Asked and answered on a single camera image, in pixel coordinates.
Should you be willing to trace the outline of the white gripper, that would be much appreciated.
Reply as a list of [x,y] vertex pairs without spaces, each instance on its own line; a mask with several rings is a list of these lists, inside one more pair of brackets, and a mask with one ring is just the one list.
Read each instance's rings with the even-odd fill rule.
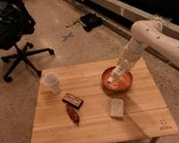
[[125,72],[128,71],[130,65],[128,60],[124,60],[120,62],[111,72],[111,75],[107,79],[107,83],[113,83],[117,79],[119,79]]

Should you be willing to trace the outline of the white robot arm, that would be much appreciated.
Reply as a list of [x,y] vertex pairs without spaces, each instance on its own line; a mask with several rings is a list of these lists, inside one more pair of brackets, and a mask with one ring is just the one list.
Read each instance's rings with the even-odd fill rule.
[[111,72],[108,82],[113,83],[132,69],[147,47],[161,53],[179,68],[179,40],[162,34],[162,22],[159,19],[136,21],[130,31],[131,39],[125,45],[122,59]]

